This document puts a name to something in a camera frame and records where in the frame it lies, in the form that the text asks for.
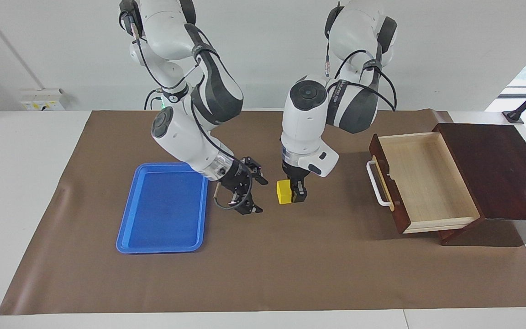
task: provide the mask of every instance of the white table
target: white table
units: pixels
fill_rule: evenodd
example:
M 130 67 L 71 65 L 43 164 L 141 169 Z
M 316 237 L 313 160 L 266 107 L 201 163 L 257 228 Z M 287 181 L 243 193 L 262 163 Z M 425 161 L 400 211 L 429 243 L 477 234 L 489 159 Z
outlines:
M 89 111 L 0 112 L 0 302 L 56 189 Z M 455 122 L 507 124 L 498 113 Z M 524 126 L 517 126 L 526 139 Z M 526 328 L 526 308 L 332 312 L 50 314 L 0 316 L 15 328 Z

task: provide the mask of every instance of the brown table covering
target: brown table covering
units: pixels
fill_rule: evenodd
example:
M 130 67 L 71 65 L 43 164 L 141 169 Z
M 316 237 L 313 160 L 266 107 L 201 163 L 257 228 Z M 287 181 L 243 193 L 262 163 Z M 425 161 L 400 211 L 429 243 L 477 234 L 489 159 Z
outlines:
M 499 308 L 526 306 L 526 248 L 440 246 L 399 235 L 373 195 L 365 163 L 373 133 L 422 133 L 449 121 L 432 110 L 380 112 L 351 135 L 327 127 L 340 153 L 310 175 L 302 204 L 280 206 L 280 112 L 244 112 L 214 135 L 263 165 L 264 212 L 242 216 L 209 197 L 202 247 L 123 255 L 115 241 L 135 169 L 171 162 L 152 140 L 156 112 L 90 115 L 0 306 L 0 314 Z M 212 195 L 214 185 L 209 188 Z M 221 194 L 221 200 L 229 194 Z

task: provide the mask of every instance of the drawer handle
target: drawer handle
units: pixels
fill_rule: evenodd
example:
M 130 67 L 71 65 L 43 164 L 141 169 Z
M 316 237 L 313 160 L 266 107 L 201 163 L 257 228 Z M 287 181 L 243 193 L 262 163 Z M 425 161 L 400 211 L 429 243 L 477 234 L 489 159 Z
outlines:
M 371 165 L 378 166 L 378 164 L 374 160 L 371 160 L 371 161 L 367 162 L 367 172 L 369 173 L 369 178 L 371 179 L 371 184 L 373 185 L 373 190 L 374 190 L 374 195 L 376 196 L 376 200 L 383 207 L 390 207 L 391 206 L 391 202 L 386 202 L 380 196 L 379 188 L 376 185 L 376 180 L 374 179 L 374 175 L 373 175 L 372 170 L 371 170 Z

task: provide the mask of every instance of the robotic arm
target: robotic arm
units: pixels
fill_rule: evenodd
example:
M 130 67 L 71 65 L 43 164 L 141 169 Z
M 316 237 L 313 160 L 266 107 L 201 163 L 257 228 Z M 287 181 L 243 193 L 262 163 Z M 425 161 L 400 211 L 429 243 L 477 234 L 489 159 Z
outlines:
M 374 0 L 339 3 L 328 15 L 325 34 L 342 65 L 333 79 L 307 75 L 289 92 L 281 135 L 288 179 L 278 182 L 281 204 L 303 202 L 304 178 L 310 172 L 326 177 L 336 166 L 338 153 L 321 139 L 326 124 L 359 133 L 373 123 L 378 100 L 384 99 L 378 93 L 379 80 L 393 54 L 396 28 Z M 394 111 L 396 104 L 386 102 Z
M 240 114 L 243 95 L 216 50 L 194 25 L 192 1 L 143 0 L 138 5 L 135 0 L 123 0 L 119 7 L 120 21 L 135 38 L 129 48 L 131 57 L 145 66 L 159 85 L 165 105 L 153 121 L 155 141 L 178 160 L 232 191 L 228 207 L 218 203 L 215 192 L 215 202 L 221 208 L 241 214 L 262 212 L 251 195 L 253 179 L 267 184 L 261 166 L 249 157 L 238 160 L 210 135 L 215 127 Z M 195 87 L 185 81 L 182 68 L 170 62 L 190 56 L 195 68 L 203 72 Z

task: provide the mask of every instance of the wooden cabinet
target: wooden cabinet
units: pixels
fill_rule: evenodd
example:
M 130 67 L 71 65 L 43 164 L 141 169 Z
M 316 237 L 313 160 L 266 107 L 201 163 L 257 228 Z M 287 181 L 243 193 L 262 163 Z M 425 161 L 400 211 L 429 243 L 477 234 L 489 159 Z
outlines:
M 440 123 L 431 133 L 373 136 L 369 174 L 399 233 L 443 245 L 526 243 L 526 143 L 503 125 Z

